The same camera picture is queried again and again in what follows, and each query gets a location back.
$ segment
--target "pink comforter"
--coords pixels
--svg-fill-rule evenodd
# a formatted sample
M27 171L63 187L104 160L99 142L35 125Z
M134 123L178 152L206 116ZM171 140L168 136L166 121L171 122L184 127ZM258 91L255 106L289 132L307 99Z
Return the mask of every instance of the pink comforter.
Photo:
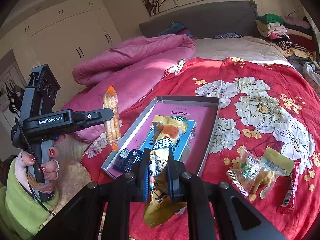
M148 93L166 69L178 64L181 58L191 59L194 52L195 45L187 35L136 37L124 41L74 67L74 79L88 88L75 95L62 109L101 109L103 95L110 85L114 85L121 113ZM85 142L92 142L103 132L103 125L97 125L78 131L76 135Z

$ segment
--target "stack of folded clothes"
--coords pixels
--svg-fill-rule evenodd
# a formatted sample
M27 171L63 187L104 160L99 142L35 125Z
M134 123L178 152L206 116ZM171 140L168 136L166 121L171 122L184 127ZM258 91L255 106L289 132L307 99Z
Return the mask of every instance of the stack of folded clothes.
M268 13L259 16L256 23L259 33L287 59L301 64L316 60L316 43L308 22Z

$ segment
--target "finger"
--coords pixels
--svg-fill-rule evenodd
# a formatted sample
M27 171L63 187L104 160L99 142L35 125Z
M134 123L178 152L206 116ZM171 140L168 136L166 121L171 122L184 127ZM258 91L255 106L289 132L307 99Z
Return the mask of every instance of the finger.
M49 161L47 163L41 164L41 168L44 173L50 173L57 170L58 164L56 161Z
M22 158L23 163L26 166L32 166L36 162L35 158L31 154L29 154L27 152L22 152L21 153L21 158Z
M50 147L48 149L48 154L49 154L49 157L55 159L59 156L59 150L56 148L56 147Z
M61 143L67 136L65 134L60 135L58 139L54 141L54 144Z
M58 173L56 171L44 174L44 179L55 180L57 178L58 178Z

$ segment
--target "gray headboard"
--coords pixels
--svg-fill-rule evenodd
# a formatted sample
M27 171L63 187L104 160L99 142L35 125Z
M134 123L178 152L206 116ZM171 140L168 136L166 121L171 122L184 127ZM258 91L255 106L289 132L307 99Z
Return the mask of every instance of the gray headboard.
M257 5L251 1L212 2L167 13L141 23L142 35L150 38L181 22L198 39L237 32L242 36L260 37L255 20Z

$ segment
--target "open box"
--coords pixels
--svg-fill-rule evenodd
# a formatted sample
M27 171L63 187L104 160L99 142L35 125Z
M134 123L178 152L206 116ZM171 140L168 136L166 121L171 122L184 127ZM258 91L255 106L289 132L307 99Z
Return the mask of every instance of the open box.
M101 168L113 179L122 173L113 169L118 154L125 148L152 148L155 115L171 116L187 122L185 134L172 147L175 160L183 161L186 170L201 176L210 151L214 125L219 114L219 98L198 96L158 96L142 111L125 135L118 151L112 151Z

